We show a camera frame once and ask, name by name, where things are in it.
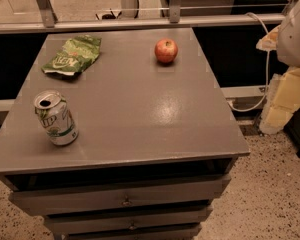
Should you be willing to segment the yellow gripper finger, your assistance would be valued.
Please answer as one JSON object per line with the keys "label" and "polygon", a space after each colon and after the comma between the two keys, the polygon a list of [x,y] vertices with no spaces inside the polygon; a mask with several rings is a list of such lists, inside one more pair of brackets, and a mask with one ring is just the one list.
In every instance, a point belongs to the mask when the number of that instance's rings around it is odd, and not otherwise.
{"label": "yellow gripper finger", "polygon": [[278,31],[272,30],[257,42],[256,48],[262,51],[276,50],[277,39],[278,39]]}
{"label": "yellow gripper finger", "polygon": [[289,67],[283,75],[274,74],[270,81],[259,129],[264,134],[276,134],[299,108],[300,68]]}

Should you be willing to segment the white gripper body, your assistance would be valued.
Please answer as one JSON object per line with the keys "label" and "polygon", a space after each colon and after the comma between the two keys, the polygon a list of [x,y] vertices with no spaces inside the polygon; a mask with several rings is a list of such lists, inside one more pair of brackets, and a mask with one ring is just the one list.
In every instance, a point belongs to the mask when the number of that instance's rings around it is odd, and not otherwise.
{"label": "white gripper body", "polygon": [[288,66],[300,67],[300,0],[279,26],[277,57]]}

